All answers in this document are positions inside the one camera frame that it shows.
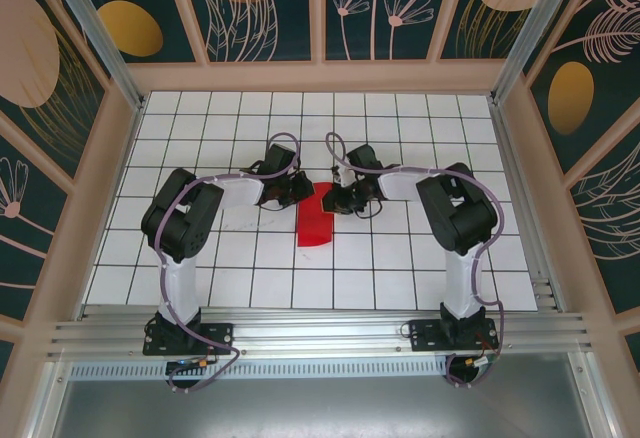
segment black grid line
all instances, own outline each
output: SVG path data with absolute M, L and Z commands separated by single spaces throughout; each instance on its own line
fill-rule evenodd
M 398 95 L 393 95 L 396 101 L 396 114 L 398 113 Z M 427 116 L 429 116 L 429 102 L 427 97 L 424 97 L 424 101 L 427 104 Z M 431 118 L 429 120 L 429 127 L 431 128 Z M 400 120 L 398 119 L 398 136 L 400 137 Z M 400 161 L 404 163 L 404 157 L 402 156 L 402 138 L 400 138 Z M 405 212 L 407 213 L 407 233 L 409 234 L 409 254 L 411 255 L 411 276 L 413 277 L 413 297 L 416 300 L 416 310 L 418 309 L 418 287 L 416 285 L 416 267 L 413 262 L 413 240 L 411 239 L 411 220 L 409 219 L 409 203 L 404 204 Z
M 393 99 L 396 101 L 396 117 L 398 115 L 398 105 L 397 105 L 397 100 L 395 95 L 393 95 Z M 365 115 L 365 119 L 364 119 L 364 136 L 365 136 L 365 141 L 368 141 L 369 138 L 369 123 L 367 121 L 367 100 L 364 100 L 364 115 Z M 371 214 L 373 211 L 372 208 L 372 204 L 371 202 L 369 203 L 369 213 Z M 371 274 L 373 277 L 373 309 L 377 310 L 378 309 L 378 303 L 377 303 L 377 293 L 376 293 L 376 257 L 375 257 L 375 253 L 373 252 L 374 248 L 374 243 L 373 243 L 373 220 L 369 219 L 369 232 L 371 233 Z
M 271 97 L 271 107 L 273 108 L 273 95 Z M 300 111 L 304 110 L 304 93 L 302 94 L 300 101 Z M 271 125 L 271 113 L 269 113 L 269 125 Z M 298 139 L 300 140 L 298 143 L 300 145 L 300 149 L 302 150 L 302 116 L 300 116 L 300 129 L 298 134 Z M 302 156 L 298 157 L 298 163 L 302 163 Z M 291 306 L 289 308 L 293 308 L 293 290 L 296 286 L 296 248 L 297 248 L 297 238 L 298 238 L 298 213 L 300 213 L 300 209 L 298 205 L 293 205 L 296 208 L 296 216 L 295 216 L 295 224 L 294 224 L 294 235 L 293 235 L 293 265 L 291 266 Z
M 244 92 L 240 97 L 240 103 L 242 103 L 242 98 L 244 98 Z M 273 93 L 271 93 L 271 101 L 269 102 L 269 124 L 267 125 L 267 137 L 270 136 L 270 132 L 271 132 L 271 108 L 272 107 L 273 107 Z M 251 273 L 251 291 L 249 292 L 249 308 L 253 307 L 253 304 L 252 304 L 253 303 L 253 283 L 256 278 L 256 260 L 258 259 L 258 242 L 259 242 L 258 239 L 260 238 L 260 217 L 261 216 L 262 216 L 262 208 L 258 208 L 258 223 L 257 223 L 258 230 L 256 231 L 256 244 L 253 249 L 253 272 Z

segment cable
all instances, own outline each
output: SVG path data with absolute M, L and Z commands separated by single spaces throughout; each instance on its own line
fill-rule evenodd
M 333 140 L 336 140 L 336 142 L 340 144 L 340 148 L 342 149 L 342 156 L 338 156 L 338 154 L 333 149 Z M 373 169 L 360 168 L 360 167 L 354 166 L 346 160 L 347 148 L 344 144 L 344 140 L 340 135 L 338 135 L 333 131 L 330 131 L 329 133 L 326 134 L 324 143 L 327 147 L 327 150 L 329 150 L 329 153 L 331 153 L 331 155 L 335 158 L 335 160 L 338 163 L 340 163 L 342 166 L 346 168 L 349 168 L 353 171 L 357 171 L 359 173 L 384 175 L 387 173 L 407 171 L 407 172 L 413 172 L 413 173 L 416 173 L 416 172 L 426 173 L 428 175 L 444 174 L 444 175 L 453 176 L 455 178 L 460 178 L 462 180 L 465 180 L 471 183 L 472 185 L 480 188 L 489 197 L 494 207 L 496 208 L 496 211 L 498 212 L 498 217 L 499 217 L 498 229 L 493 234 L 493 236 L 489 238 L 489 240 L 478 249 L 478 251 L 476 252 L 476 255 L 473 257 L 473 264 L 471 265 L 471 289 L 473 291 L 473 297 L 481 305 L 483 306 L 497 305 L 498 306 L 498 312 L 500 313 L 500 338 L 498 342 L 498 349 L 496 350 L 496 355 L 500 356 L 502 352 L 502 343 L 504 341 L 504 320 L 505 320 L 504 306 L 502 305 L 502 301 L 500 301 L 499 299 L 497 299 L 496 301 L 486 301 L 478 295 L 478 283 L 477 283 L 477 276 L 476 276 L 476 272 L 478 270 L 478 265 L 480 264 L 480 257 L 482 256 L 482 253 L 484 253 L 489 248 L 489 246 L 495 243 L 495 241 L 500 237 L 500 235 L 502 235 L 502 232 L 504 231 L 504 210 L 502 209 L 502 206 L 500 205 L 500 201 L 498 200 L 496 195 L 493 194 L 493 192 L 486 185 L 483 185 L 475 178 L 472 178 L 468 175 L 465 175 L 464 173 L 460 173 L 454 170 L 447 170 L 447 169 L 440 169 L 440 168 L 424 168 L 420 166 L 404 166 L 404 165 L 400 165 L 395 168 L 373 170 Z M 456 354 L 454 353 L 447 358 L 447 364 L 445 367 L 446 380 L 456 388 L 459 387 L 460 385 L 467 385 L 467 388 L 471 388 L 471 383 L 465 383 L 462 380 L 459 380 L 455 376 L 451 375 L 451 372 L 450 372 L 451 362 L 455 357 L 456 357 Z M 489 367 L 489 369 L 480 378 L 475 380 L 475 384 L 479 384 L 482 381 L 484 381 L 487 378 L 487 376 L 489 376 L 492 369 L 493 369 L 493 366 Z
M 164 253 L 162 252 L 162 249 L 160 248 L 160 238 L 162 237 L 162 232 L 164 231 L 164 228 L 167 225 L 167 222 L 169 221 L 169 217 L 174 212 L 174 210 L 176 209 L 176 207 L 178 206 L 178 204 L 180 203 L 182 198 L 184 198 L 187 195 L 187 193 L 189 193 L 194 187 L 198 186 L 201 183 L 209 183 L 209 182 L 216 183 L 216 182 L 225 181 L 225 180 L 244 178 L 245 176 L 250 176 L 252 178 L 260 179 L 260 180 L 271 180 L 271 179 L 278 178 L 279 176 L 282 176 L 282 175 L 288 173 L 289 170 L 291 170 L 292 168 L 294 168 L 296 166 L 298 158 L 300 157 L 300 142 L 291 133 L 286 133 L 286 132 L 276 133 L 271 138 L 269 138 L 269 141 L 267 142 L 267 150 L 271 146 L 271 143 L 276 138 L 278 138 L 280 136 L 285 136 L 287 138 L 290 138 L 291 141 L 293 141 L 293 143 L 295 144 L 295 147 L 296 147 L 295 155 L 293 156 L 293 158 L 291 160 L 291 163 L 289 165 L 287 165 L 286 168 L 284 168 L 283 170 L 280 170 L 277 173 L 273 173 L 271 175 L 252 175 L 252 174 L 249 174 L 249 173 L 240 172 L 240 173 L 229 173 L 229 174 L 224 174 L 224 175 L 205 176 L 203 178 L 197 178 L 196 180 L 192 181 L 187 186 L 185 186 L 180 193 L 178 193 L 178 196 L 176 196 L 176 198 L 173 200 L 173 202 L 171 203 L 169 208 L 167 208 L 167 212 L 162 217 L 162 220 L 160 220 L 160 225 L 158 226 L 158 230 L 156 231 L 156 237 L 155 237 L 155 240 L 153 242 L 153 249 L 155 250 L 155 252 L 158 255 L 158 257 L 160 258 L 160 262 L 162 263 L 162 265 L 160 267 L 160 292 L 162 294 L 162 300 L 163 300 L 164 304 L 166 305 L 167 310 L 169 311 L 169 314 L 171 315 L 173 320 L 176 322 L 176 325 L 178 325 L 182 329 L 182 331 L 187 333 L 189 336 L 192 336 L 196 340 L 201 341 L 202 343 L 205 343 L 206 345 L 212 346 L 214 348 L 220 348 L 220 349 L 232 351 L 233 353 L 235 353 L 235 356 L 233 358 L 231 358 L 231 360 L 229 360 L 218 371 L 216 371 L 211 377 L 207 378 L 206 380 L 201 380 L 201 381 L 199 381 L 198 383 L 196 383 L 195 385 L 193 385 L 193 386 L 191 386 L 189 388 L 178 388 L 175 385 L 175 383 L 173 382 L 173 378 L 174 378 L 175 374 L 177 373 L 177 371 L 174 370 L 169 375 L 169 385 L 171 386 L 171 389 L 172 389 L 172 391 L 174 393 L 187 394 L 190 391 L 198 391 L 198 390 L 201 390 L 202 388 L 205 388 L 206 386 L 210 385 L 222 373 L 224 373 L 231 365 L 233 365 L 238 360 L 238 358 L 240 357 L 240 350 L 238 350 L 237 348 L 234 348 L 233 346 L 226 345 L 224 343 L 218 343 L 218 342 L 212 341 L 209 338 L 206 338 L 206 337 L 204 337 L 202 335 L 199 335 L 195 331 L 190 330 L 187 327 L 187 325 L 185 325 L 180 320 L 180 318 L 178 317 L 176 311 L 173 309 L 173 306 L 172 306 L 171 302 L 169 301 L 169 296 L 167 294 L 167 284 L 166 284 L 167 259 L 166 259 L 165 255 L 164 255 Z

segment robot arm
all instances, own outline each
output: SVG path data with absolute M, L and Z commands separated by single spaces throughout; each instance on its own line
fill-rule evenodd
M 349 163 L 359 168 L 384 169 L 369 145 L 347 154 Z M 448 169 L 473 177 L 463 163 Z M 335 170 L 348 176 L 348 171 Z M 341 180 L 323 198 L 325 211 L 351 214 L 364 211 L 372 200 L 403 200 L 422 204 L 432 232 L 446 256 L 446 291 L 441 304 L 440 326 L 449 342 L 475 342 L 475 333 L 485 320 L 485 309 L 474 297 L 472 266 L 480 247 L 491 238 L 497 214 L 485 194 L 460 178 L 428 175 L 413 171 L 389 171 L 384 174 L 356 174 L 356 181 Z M 477 292 L 481 293 L 482 267 L 477 267 Z
M 246 175 L 198 184 L 180 202 L 181 209 L 175 209 L 170 215 L 160 237 L 161 252 L 166 259 L 165 286 L 178 319 L 193 331 L 200 330 L 196 255 L 205 246 L 217 213 L 236 206 L 262 205 L 271 200 L 287 207 L 311 196 L 313 184 L 298 168 L 277 178 L 260 178 L 284 170 L 294 156 L 293 151 L 273 144 L 264 160 L 242 170 Z M 193 173 L 178 168 L 162 186 L 142 219 L 142 232 L 150 247 L 154 247 L 160 222 L 173 201 L 195 180 Z M 166 303 L 160 304 L 155 320 L 163 340 L 173 342 L 172 349 L 189 349 L 193 344 L 177 326 Z

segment metal rail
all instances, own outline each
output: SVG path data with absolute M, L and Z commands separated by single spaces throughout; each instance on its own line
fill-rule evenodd
M 143 327 L 155 310 L 150 306 L 86 307 L 82 321 L 56 325 L 48 359 L 158 360 L 142 355 Z M 498 323 L 497 314 L 489 316 Z M 436 312 L 202 310 L 204 322 L 234 324 L 234 345 L 245 359 L 416 356 L 400 328 L 409 320 L 438 317 Z M 579 314 L 508 313 L 504 336 L 505 353 L 590 349 Z

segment dark teal wallpaper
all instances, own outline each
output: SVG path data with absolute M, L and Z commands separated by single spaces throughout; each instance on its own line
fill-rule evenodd
M 191 0 L 209 60 L 308 61 L 309 0 Z
M 0 3 L 0 112 L 73 177 L 104 89 L 44 0 Z
M 640 306 L 640 125 L 571 194 L 616 313 Z
M 640 0 L 584 0 L 531 86 L 568 171 L 640 97 Z
M 194 61 L 174 0 L 91 0 L 127 63 Z
M 0 137 L 0 314 L 22 320 L 67 195 Z
M 7 364 L 9 363 L 9 357 L 11 356 L 12 350 L 13 343 L 0 340 L 0 381 L 2 381 L 4 370 L 7 369 Z
M 538 55 L 540 54 L 542 47 L 547 42 L 547 38 L 549 38 L 549 35 L 553 31 L 553 29 L 556 27 L 556 24 L 558 23 L 558 20 L 564 13 L 564 10 L 567 8 L 567 4 L 569 3 L 569 1 L 571 0 L 562 0 L 562 3 L 560 3 L 560 6 L 558 7 L 558 10 L 556 11 L 556 14 L 554 15 L 553 19 L 551 20 L 551 23 L 549 23 L 549 26 L 547 27 L 544 34 L 540 37 L 540 41 L 538 41 L 538 44 L 536 45 L 533 52 L 531 53 L 531 56 L 529 57 L 529 59 L 524 65 L 523 71 L 525 75 L 529 74 L 529 70 L 535 63 L 536 59 L 538 58 Z
M 640 373 L 640 332 L 625 336 L 627 346 L 636 364 L 636 370 Z
M 424 59 L 441 4 L 442 0 L 326 0 L 326 58 Z
M 459 0 L 441 58 L 506 58 L 535 2 Z

